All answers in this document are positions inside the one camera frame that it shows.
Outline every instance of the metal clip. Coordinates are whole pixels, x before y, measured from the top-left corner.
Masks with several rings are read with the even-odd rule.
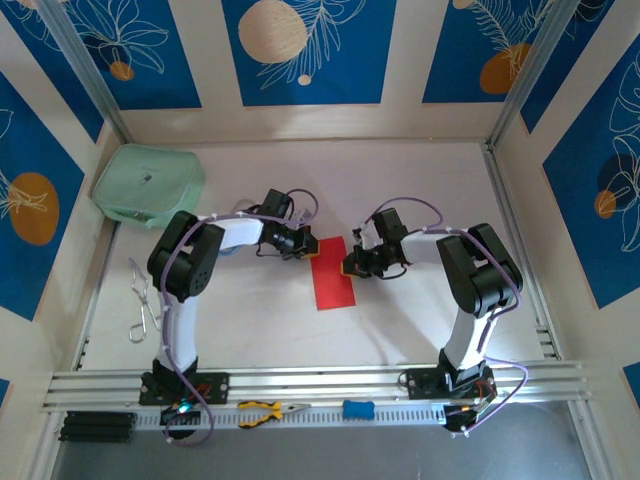
[[[148,314],[151,316],[153,320],[153,324],[158,331],[160,331],[160,325],[158,324],[158,317],[156,317],[153,312],[153,308],[149,304],[149,300],[147,298],[147,291],[149,289],[149,279],[142,273],[140,266],[136,263],[133,258],[129,258],[129,264],[131,265],[131,272],[133,279],[131,280],[131,290],[136,294],[138,300],[140,300],[140,323],[136,323],[129,329],[129,341],[131,343],[140,343],[147,338],[147,319],[145,315],[145,309]],[[142,282],[142,288],[139,289],[136,285],[138,283],[138,279]],[[136,337],[136,330],[142,330],[140,336]]]

